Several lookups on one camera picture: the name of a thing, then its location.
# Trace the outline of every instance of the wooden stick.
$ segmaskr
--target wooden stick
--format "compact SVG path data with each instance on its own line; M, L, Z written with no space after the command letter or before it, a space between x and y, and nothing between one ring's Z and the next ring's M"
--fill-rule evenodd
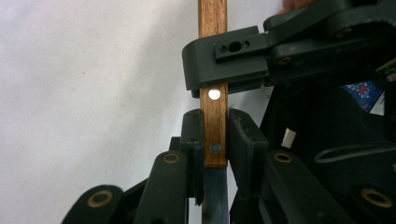
M227 32L227 0L198 0L199 37ZM213 100L209 92L218 91ZM204 115L205 167L227 167L227 83L205 87L200 91Z

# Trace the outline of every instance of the wood grain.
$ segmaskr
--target wood grain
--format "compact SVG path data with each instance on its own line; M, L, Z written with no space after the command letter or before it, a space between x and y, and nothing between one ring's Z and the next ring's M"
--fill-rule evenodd
M199 0L199 37L218 35L227 32L227 0ZM212 100L211 89L220 91L220 98ZM227 83L205 87L200 91L201 110L204 115L205 167L227 167ZM212 144L219 143L219 154L210 152Z

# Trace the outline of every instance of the white dot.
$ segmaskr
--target white dot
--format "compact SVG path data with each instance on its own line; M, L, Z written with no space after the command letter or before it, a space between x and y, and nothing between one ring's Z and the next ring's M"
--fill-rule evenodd
M209 91L209 98L212 100L218 100L221 96L221 92L218 89L212 89Z

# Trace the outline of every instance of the human hand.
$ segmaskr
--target human hand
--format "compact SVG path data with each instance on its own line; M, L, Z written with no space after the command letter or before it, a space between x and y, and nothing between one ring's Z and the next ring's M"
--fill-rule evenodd
M277 14L293 11L303 7L309 7L315 3L316 0L282 0L282 9Z

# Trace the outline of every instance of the metal blade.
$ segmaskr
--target metal blade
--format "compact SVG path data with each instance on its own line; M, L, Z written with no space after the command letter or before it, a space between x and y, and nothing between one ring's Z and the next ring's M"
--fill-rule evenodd
M202 224L229 224L227 168L205 168Z

